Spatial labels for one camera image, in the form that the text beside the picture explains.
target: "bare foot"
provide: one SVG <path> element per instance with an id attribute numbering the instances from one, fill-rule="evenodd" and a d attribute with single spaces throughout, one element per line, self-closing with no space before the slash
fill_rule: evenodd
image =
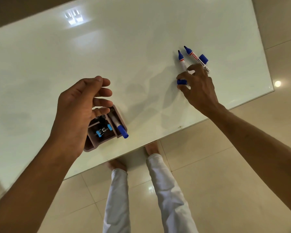
<path id="1" fill-rule="evenodd" d="M 124 164 L 122 164 L 120 161 L 118 161 L 117 159 L 113 159 L 106 162 L 106 165 L 111 171 L 113 171 L 116 168 L 120 168 L 120 169 L 123 169 L 125 172 L 127 172 L 127 167 Z"/>
<path id="2" fill-rule="evenodd" d="M 157 144 L 157 141 L 145 145 L 145 149 L 148 153 L 148 156 L 150 156 L 151 154 L 159 154 L 159 146 Z"/>

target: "leg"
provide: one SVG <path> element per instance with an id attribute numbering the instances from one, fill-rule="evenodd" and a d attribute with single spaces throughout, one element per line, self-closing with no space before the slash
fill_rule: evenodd
<path id="1" fill-rule="evenodd" d="M 165 165 L 156 142 L 146 145 L 147 166 L 162 213 L 165 233 L 198 233 L 189 205 L 173 175 Z"/>
<path id="2" fill-rule="evenodd" d="M 127 169 L 119 161 L 107 163 L 112 170 L 103 233 L 130 233 Z"/>

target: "brown desk organizer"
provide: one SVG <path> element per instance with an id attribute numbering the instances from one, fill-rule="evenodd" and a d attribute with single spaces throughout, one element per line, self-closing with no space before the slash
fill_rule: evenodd
<path id="1" fill-rule="evenodd" d="M 114 105 L 110 107 L 110 110 L 113 110 L 113 109 L 114 109 L 113 111 L 114 116 L 118 119 L 118 121 L 123 125 L 123 127 L 127 131 L 127 127 Z M 103 133 L 102 137 L 98 137 L 96 131 L 99 126 L 99 117 L 96 117 L 92 121 L 90 121 L 88 129 L 87 129 L 87 137 L 86 137 L 86 141 L 84 145 L 85 152 L 89 152 L 91 150 L 96 149 L 101 143 L 104 143 L 114 137 L 119 138 L 122 136 L 122 134 L 117 129 L 117 127 L 115 126 L 111 118 L 108 116 L 108 114 L 105 115 L 105 119 L 107 123 L 109 123 L 110 126 L 112 127 L 112 131 L 107 130 L 105 133 Z"/>

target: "blue marker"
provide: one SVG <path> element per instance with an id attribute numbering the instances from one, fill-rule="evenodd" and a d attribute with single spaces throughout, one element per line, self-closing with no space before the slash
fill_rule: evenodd
<path id="1" fill-rule="evenodd" d="M 186 72 L 187 71 L 187 68 L 186 68 L 186 66 L 185 66 L 185 62 L 184 62 L 184 57 L 183 57 L 183 55 L 181 54 L 181 52 L 180 51 L 178 51 L 178 54 L 179 54 L 179 62 L 180 62 L 180 65 L 181 65 L 181 67 L 182 67 L 182 70 L 184 71 L 184 72 Z M 187 81 L 185 80 L 185 79 L 178 79 L 177 80 L 177 84 L 178 85 L 187 85 Z"/>
<path id="2" fill-rule="evenodd" d="M 128 137 L 127 132 L 125 131 L 125 128 L 122 124 L 119 123 L 119 121 L 116 119 L 116 117 L 110 112 L 108 113 L 108 116 L 111 118 L 112 122 L 116 125 L 120 133 L 123 135 L 124 138 Z"/>
<path id="3" fill-rule="evenodd" d="M 197 55 L 195 55 L 194 52 L 190 48 L 187 48 L 186 46 L 184 46 L 184 48 L 185 48 L 186 53 L 188 55 L 190 55 L 191 57 L 196 59 L 204 67 L 204 69 L 207 70 L 208 73 L 210 72 L 210 70 L 206 66 L 206 63 L 208 62 L 208 59 L 204 55 L 201 55 L 201 56 L 204 59 L 205 63 L 200 58 L 198 58 Z"/>

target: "whiteboard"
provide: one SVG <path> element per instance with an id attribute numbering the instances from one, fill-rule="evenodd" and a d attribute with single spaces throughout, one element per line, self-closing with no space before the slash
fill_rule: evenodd
<path id="1" fill-rule="evenodd" d="M 70 24 L 65 13 L 78 10 Z M 0 28 L 0 182 L 8 188 L 47 140 L 59 94 L 81 78 L 111 80 L 128 127 L 84 153 L 73 176 L 205 117 L 176 88 L 183 46 L 209 62 L 232 108 L 273 91 L 251 0 L 76 0 Z"/>

